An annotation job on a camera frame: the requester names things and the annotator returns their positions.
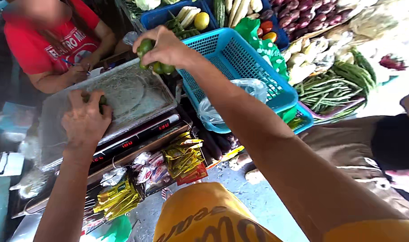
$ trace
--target green plastic bag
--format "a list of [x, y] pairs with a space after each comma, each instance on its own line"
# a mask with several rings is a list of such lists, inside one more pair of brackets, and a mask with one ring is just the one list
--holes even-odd
[[107, 238], [106, 241], [108, 242], [126, 242], [128, 237], [130, 237], [131, 231], [130, 220], [127, 216], [121, 215], [112, 221], [111, 227], [101, 240]]
[[293, 120], [293, 118], [296, 117], [296, 114], [297, 114], [296, 106], [278, 113], [279, 117], [282, 118], [285, 124], [288, 124], [291, 120]]
[[288, 80], [287, 64], [278, 47], [271, 40], [258, 38], [259, 19], [243, 18], [236, 25], [236, 30], [285, 80]]

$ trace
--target long hair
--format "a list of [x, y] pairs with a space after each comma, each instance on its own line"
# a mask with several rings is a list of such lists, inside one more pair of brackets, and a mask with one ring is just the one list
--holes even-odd
[[[75, 6], [71, 0], [60, 0], [61, 2], [67, 4], [72, 10], [72, 21], [73, 25], [78, 28], [82, 33], [86, 34], [93, 40], [99, 40], [98, 36], [94, 33], [94, 30], [90, 29], [85, 20], [78, 14]], [[65, 46], [62, 45], [62, 36], [57, 36], [51, 30], [38, 30], [37, 31], [41, 36], [43, 36], [46, 41], [48, 41], [52, 47], [54, 47], [58, 52], [68, 52]]]

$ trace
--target hand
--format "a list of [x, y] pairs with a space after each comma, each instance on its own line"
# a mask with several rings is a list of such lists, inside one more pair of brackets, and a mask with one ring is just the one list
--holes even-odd
[[87, 80], [87, 69], [81, 64], [72, 65], [66, 72], [66, 76], [71, 84], [76, 84]]
[[201, 56], [182, 43], [172, 31], [163, 25], [143, 33], [133, 44], [134, 53], [137, 52], [143, 39], [156, 41], [155, 47], [142, 57], [143, 65], [159, 61], [167, 65], [174, 65], [178, 69], [184, 69], [187, 65], [194, 63], [195, 58]]
[[386, 171], [392, 177], [391, 186], [409, 193], [409, 170]]
[[99, 61], [100, 61], [100, 56], [95, 55], [93, 53], [83, 58], [80, 63], [86, 69], [86, 71], [91, 71]]
[[112, 108], [103, 105], [103, 115], [99, 111], [102, 91], [93, 91], [87, 103], [82, 100], [82, 90], [69, 93], [72, 110], [64, 113], [61, 125], [67, 132], [69, 145], [79, 148], [97, 146], [112, 121]]

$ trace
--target concrete floor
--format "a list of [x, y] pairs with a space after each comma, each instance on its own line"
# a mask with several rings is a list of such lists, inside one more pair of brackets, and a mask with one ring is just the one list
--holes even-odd
[[[217, 181], [233, 192], [255, 215], [258, 222], [284, 242], [306, 242], [308, 239], [301, 231], [293, 217], [288, 212], [277, 194], [267, 181], [252, 185], [245, 180], [245, 173], [254, 169], [253, 164], [245, 166], [239, 171], [229, 168], [228, 162], [220, 163], [217, 167], [208, 171], [209, 176], [204, 182]], [[172, 184], [171, 191], [184, 187]], [[149, 197], [130, 214], [130, 222], [134, 227], [129, 242], [150, 242], [154, 236], [154, 228], [161, 212], [164, 200], [161, 192]]]

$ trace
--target market stall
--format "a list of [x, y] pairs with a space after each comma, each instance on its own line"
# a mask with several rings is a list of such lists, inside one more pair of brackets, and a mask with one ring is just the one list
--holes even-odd
[[[397, 14], [388, 10], [398, 2], [115, 0], [137, 32], [165, 25], [296, 134], [314, 122], [355, 114], [394, 71], [406, 70], [407, 58], [364, 51], [372, 41], [385, 46], [386, 40], [401, 38], [402, 26], [409, 26], [409, 6]], [[379, 26], [370, 27], [377, 21]], [[134, 36], [126, 33], [125, 43]], [[115, 110], [89, 170], [84, 234], [130, 212], [147, 196], [206, 177], [207, 169], [245, 152], [187, 71], [141, 63], [154, 44], [142, 41], [137, 58], [130, 52], [104, 60], [93, 78], [48, 97], [35, 114], [39, 122], [22, 125], [15, 154], [33, 166], [20, 172], [18, 194], [9, 203], [11, 217], [46, 206], [67, 142], [60, 118], [69, 108], [71, 90], [103, 89], [101, 104]], [[382, 76], [382, 70], [391, 74]], [[21, 161], [0, 157], [0, 164], [9, 162]]]

